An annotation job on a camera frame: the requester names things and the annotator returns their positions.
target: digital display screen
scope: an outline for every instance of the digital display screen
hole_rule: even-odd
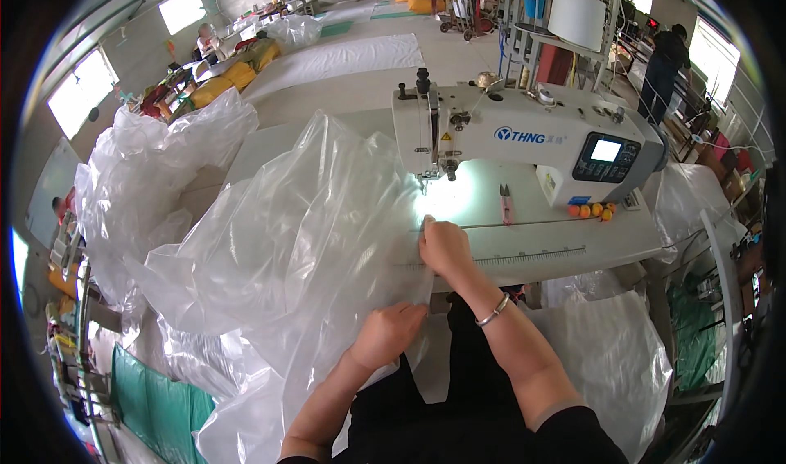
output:
[[[595,150],[592,151],[591,159],[596,161],[614,162],[617,158],[620,147],[622,144],[616,142],[609,142],[608,140],[598,140],[595,144]]]

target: thng logo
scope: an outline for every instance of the thng logo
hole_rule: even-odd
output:
[[[494,132],[494,137],[498,140],[510,140],[511,142],[531,142],[533,144],[557,144],[562,145],[564,137],[554,135],[543,135],[542,133],[514,132],[509,126],[501,126]]]

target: black pants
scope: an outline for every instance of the black pants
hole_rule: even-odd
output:
[[[447,321],[453,337],[447,400],[425,403],[402,353],[398,371],[358,392],[350,409],[350,442],[359,433],[450,414],[510,414],[521,418],[510,379],[497,364],[472,310],[455,293],[449,299],[452,306]]]
[[[641,98],[639,98],[639,115],[651,123],[660,125],[666,114],[666,108],[671,102],[676,77],[677,71],[662,56],[650,57],[647,74],[644,76],[644,86],[641,88]]]

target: blue bucket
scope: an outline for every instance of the blue bucket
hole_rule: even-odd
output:
[[[535,0],[524,0],[524,10],[527,17],[543,18],[543,8],[545,7],[545,0],[538,0],[538,15],[535,15]]]

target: sewing machine control panel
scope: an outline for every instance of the sewing machine control panel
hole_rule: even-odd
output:
[[[622,183],[640,150],[641,144],[633,140],[592,132],[573,168],[573,179]]]

